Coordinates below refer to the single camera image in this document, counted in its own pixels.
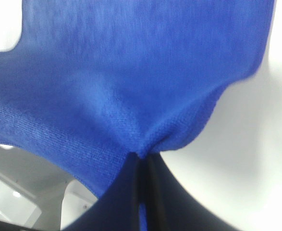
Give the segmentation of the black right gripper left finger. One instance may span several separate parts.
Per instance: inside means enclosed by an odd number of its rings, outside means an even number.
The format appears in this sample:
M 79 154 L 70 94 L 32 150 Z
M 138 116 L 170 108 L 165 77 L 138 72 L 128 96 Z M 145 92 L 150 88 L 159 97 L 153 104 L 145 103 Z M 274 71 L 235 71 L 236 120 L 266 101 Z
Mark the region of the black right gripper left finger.
M 138 231 L 139 157 L 128 154 L 112 185 L 66 231 Z

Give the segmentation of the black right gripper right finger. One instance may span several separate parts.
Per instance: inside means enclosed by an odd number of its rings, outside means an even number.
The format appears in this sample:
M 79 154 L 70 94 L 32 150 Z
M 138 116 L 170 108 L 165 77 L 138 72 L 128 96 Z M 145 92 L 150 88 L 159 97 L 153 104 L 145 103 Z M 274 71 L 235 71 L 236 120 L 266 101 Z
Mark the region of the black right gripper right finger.
M 195 200 L 170 172 L 160 154 L 146 158 L 149 231 L 231 231 L 232 226 Z

